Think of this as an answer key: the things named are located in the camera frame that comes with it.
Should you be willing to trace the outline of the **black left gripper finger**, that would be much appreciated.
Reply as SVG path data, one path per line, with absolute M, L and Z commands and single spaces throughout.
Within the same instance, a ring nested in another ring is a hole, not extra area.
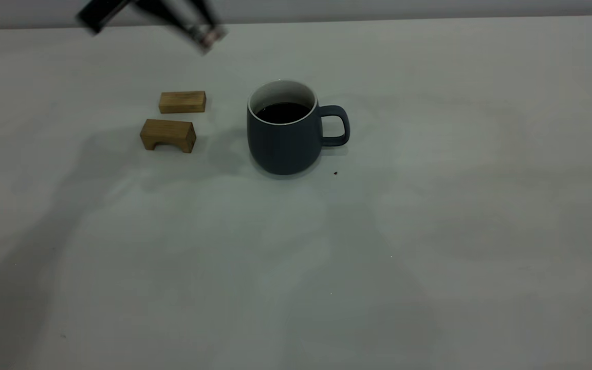
M 78 23 L 92 34 L 100 33 L 106 24 L 132 1 L 93 0 L 76 14 Z

